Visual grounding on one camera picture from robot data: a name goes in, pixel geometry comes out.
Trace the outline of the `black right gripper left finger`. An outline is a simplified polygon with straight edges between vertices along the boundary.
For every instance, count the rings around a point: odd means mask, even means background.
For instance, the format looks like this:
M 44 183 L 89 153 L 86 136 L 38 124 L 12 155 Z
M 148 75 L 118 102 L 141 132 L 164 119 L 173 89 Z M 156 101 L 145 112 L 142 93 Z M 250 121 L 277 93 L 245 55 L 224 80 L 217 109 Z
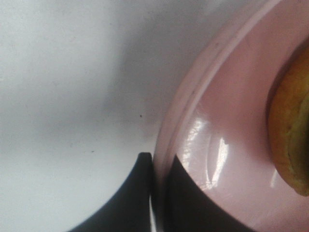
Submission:
M 153 164 L 150 153 L 138 154 L 118 191 L 72 232 L 150 232 L 150 194 Z

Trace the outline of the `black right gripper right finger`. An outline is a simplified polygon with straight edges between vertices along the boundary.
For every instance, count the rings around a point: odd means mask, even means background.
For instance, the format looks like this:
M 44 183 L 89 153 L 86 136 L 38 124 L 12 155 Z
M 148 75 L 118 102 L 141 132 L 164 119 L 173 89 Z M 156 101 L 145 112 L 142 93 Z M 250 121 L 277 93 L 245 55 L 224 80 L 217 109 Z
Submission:
M 233 219 L 216 206 L 193 182 L 174 157 L 167 181 L 166 232 L 232 232 Z

